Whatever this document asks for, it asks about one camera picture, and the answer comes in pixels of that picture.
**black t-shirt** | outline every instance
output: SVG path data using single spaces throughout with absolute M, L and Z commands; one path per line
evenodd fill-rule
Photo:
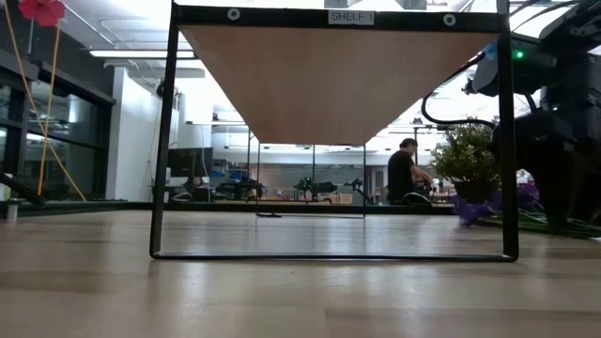
M 401 200 L 413 191 L 411 167 L 415 165 L 411 156 L 399 150 L 388 160 L 388 199 Z

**black metal shelf frame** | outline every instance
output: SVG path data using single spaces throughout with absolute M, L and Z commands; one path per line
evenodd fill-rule
M 180 6 L 172 0 L 167 65 L 150 230 L 150 256 L 155 259 L 193 260 L 417 260 L 444 262 L 515 262 L 519 257 L 516 202 L 516 140 L 509 1 L 497 0 L 497 13 L 368 12 L 371 25 L 331 24 L 335 9 L 216 8 Z M 176 79 L 177 43 L 181 25 L 235 25 L 316 29 L 368 29 L 449 33 L 495 33 L 497 39 L 499 111 L 501 129 L 501 183 L 503 202 L 502 254 L 396 254 L 396 253 L 168 253 L 162 251 L 162 219 L 167 151 Z

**red flower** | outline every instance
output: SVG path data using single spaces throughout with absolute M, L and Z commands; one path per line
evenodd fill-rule
M 42 27 L 56 26 L 65 17 L 65 5 L 60 0 L 22 0 L 19 9 L 25 19 L 36 19 Z

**ceiling light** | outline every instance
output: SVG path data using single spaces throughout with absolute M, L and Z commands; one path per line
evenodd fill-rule
M 105 59 L 139 59 L 139 60 L 164 60 L 167 51 L 161 50 L 92 50 L 92 56 Z M 177 59 L 194 60 L 194 51 L 177 51 Z
M 246 123 L 244 121 L 208 121 L 208 122 L 200 122 L 200 121 L 186 121 L 187 125 L 195 125 L 195 126 L 240 126 L 246 127 Z
M 200 60 L 178 60 L 177 61 L 178 69 L 206 69 L 205 65 Z
M 300 150 L 300 151 L 304 151 L 304 150 L 309 149 L 307 147 L 296 146 L 296 145 L 278 145 L 278 144 L 264 144 L 264 145 L 261 145 L 261 147 L 266 150 Z M 227 147 L 224 146 L 223 148 L 224 149 L 247 150 L 248 146 L 227 146 Z M 258 149 L 257 144 L 251 145 L 251 150 L 257 150 L 257 149 Z

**glass wall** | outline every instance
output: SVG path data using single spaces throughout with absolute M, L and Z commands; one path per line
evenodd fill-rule
M 8 118 L 10 108 L 10 87 L 0 84 L 0 118 Z
M 42 82 L 32 83 L 31 91 L 38 107 L 40 119 L 45 123 L 50 85 Z M 100 142 L 102 130 L 98 128 L 98 106 L 63 90 L 54 89 L 52 111 L 48 122 L 50 134 L 87 143 Z M 39 129 L 36 114 L 33 111 L 29 114 L 29 128 Z
M 34 191 L 38 189 L 44 144 L 39 122 L 45 124 L 52 95 L 49 144 L 85 198 L 103 199 L 110 107 L 84 100 L 63 87 L 56 87 L 51 94 L 49 84 L 37 81 L 30 83 L 37 116 L 23 89 L 15 87 L 21 78 L 10 78 L 13 75 L 0 73 L 0 172 L 14 175 Z M 50 148 L 43 170 L 44 198 L 81 200 Z
M 363 205 L 363 147 L 316 146 L 317 201 Z
M 7 146 L 7 129 L 0 128 L 0 173 L 4 172 L 5 147 Z
M 27 181 L 30 185 L 31 181 L 36 184 L 39 182 L 43 144 L 43 136 L 27 134 L 22 180 Z M 95 195 L 94 190 L 95 171 L 99 170 L 95 165 L 96 151 L 85 146 L 77 146 L 54 139 L 49 139 L 49 144 L 53 146 L 80 191 L 87 198 L 100 197 Z M 42 196 L 50 200 L 77 200 L 80 198 L 50 149 L 47 149 L 46 152 Z

